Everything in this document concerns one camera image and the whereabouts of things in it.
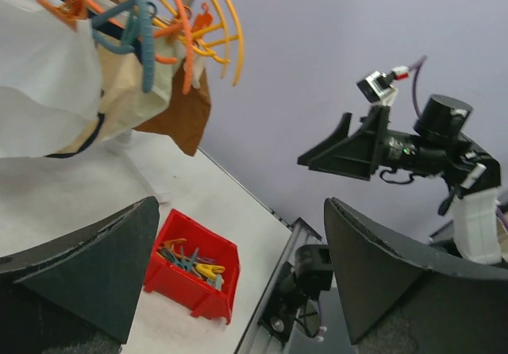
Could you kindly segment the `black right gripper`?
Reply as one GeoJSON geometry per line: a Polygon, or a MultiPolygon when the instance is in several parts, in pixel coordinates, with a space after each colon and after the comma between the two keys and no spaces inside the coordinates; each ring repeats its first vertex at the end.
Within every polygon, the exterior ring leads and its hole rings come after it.
{"type": "Polygon", "coordinates": [[[349,134],[351,113],[342,114],[334,131],[298,158],[311,171],[368,181],[379,167],[411,175],[437,173],[437,148],[422,137],[388,129],[388,106],[373,106],[349,134]]]}

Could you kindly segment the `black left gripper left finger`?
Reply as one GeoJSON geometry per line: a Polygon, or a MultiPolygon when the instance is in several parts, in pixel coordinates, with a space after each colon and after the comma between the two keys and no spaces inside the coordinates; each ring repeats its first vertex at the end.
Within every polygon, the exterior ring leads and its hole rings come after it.
{"type": "Polygon", "coordinates": [[[129,338],[160,221],[149,196],[54,240],[1,258],[3,344],[129,338]]]}

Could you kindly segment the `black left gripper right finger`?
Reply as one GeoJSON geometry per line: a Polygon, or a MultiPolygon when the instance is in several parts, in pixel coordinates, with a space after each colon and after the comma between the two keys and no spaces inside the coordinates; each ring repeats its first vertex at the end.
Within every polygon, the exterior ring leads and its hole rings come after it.
{"type": "Polygon", "coordinates": [[[420,243],[337,198],[324,223],[352,344],[506,344],[506,268],[420,243]]]}

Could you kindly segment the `brown underwear cream waistband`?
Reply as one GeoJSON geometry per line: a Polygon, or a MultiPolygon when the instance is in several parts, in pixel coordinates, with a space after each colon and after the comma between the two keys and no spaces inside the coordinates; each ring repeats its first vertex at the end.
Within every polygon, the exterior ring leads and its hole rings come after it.
{"type": "Polygon", "coordinates": [[[194,156],[210,117],[211,99],[206,71],[201,74],[199,88],[182,92],[185,71],[180,67],[173,76],[172,94],[168,108],[134,129],[170,137],[179,149],[194,156]]]}

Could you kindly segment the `yellow hanger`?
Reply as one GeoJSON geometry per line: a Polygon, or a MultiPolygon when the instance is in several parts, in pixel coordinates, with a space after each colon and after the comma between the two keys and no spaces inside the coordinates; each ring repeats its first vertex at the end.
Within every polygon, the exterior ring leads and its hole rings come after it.
{"type": "MultiPolygon", "coordinates": [[[[182,42],[186,51],[186,69],[191,70],[201,58],[208,58],[200,56],[194,51],[194,47],[198,46],[198,42],[192,36],[192,33],[218,23],[219,17],[215,13],[210,0],[173,0],[173,5],[168,0],[158,1],[171,13],[172,18],[165,21],[160,16],[154,17],[152,24],[156,27],[155,37],[162,37],[168,43],[174,40],[182,42]]],[[[212,42],[223,37],[223,31],[218,30],[206,34],[202,39],[205,42],[212,42]]]]}
{"type": "Polygon", "coordinates": [[[236,62],[234,65],[234,74],[232,86],[236,87],[241,80],[242,69],[244,65],[244,34],[240,18],[232,0],[222,0],[227,8],[227,13],[221,8],[219,0],[210,0],[215,13],[219,17],[219,22],[206,26],[204,29],[193,32],[192,36],[198,42],[194,51],[200,55],[211,58],[216,63],[222,65],[221,78],[226,76],[229,65],[232,63],[231,52],[232,43],[237,43],[236,62]],[[209,33],[222,30],[224,37],[220,40],[205,42],[202,38],[209,33]]]}

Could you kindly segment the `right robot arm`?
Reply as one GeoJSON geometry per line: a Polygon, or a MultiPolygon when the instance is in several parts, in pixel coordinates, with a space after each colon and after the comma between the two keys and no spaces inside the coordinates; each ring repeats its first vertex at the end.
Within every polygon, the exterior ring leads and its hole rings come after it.
{"type": "Polygon", "coordinates": [[[354,133],[349,132],[352,115],[345,113],[327,138],[300,155],[298,164],[365,181],[398,171],[408,172],[405,184],[417,177],[440,177],[448,194],[438,213],[452,213],[457,251],[478,264],[498,264],[502,260],[496,215],[501,165],[463,133],[472,111],[466,102],[433,94],[413,133],[389,128],[389,105],[371,106],[354,133]]]}

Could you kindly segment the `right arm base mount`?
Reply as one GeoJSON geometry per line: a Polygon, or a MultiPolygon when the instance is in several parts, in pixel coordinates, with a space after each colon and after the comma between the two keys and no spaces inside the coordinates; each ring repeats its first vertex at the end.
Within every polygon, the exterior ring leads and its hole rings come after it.
{"type": "Polygon", "coordinates": [[[283,264],[282,272],[259,324],[279,343],[286,344],[295,326],[310,339],[323,340],[320,295],[329,291],[332,261],[326,244],[305,244],[296,249],[294,262],[283,264]]]}

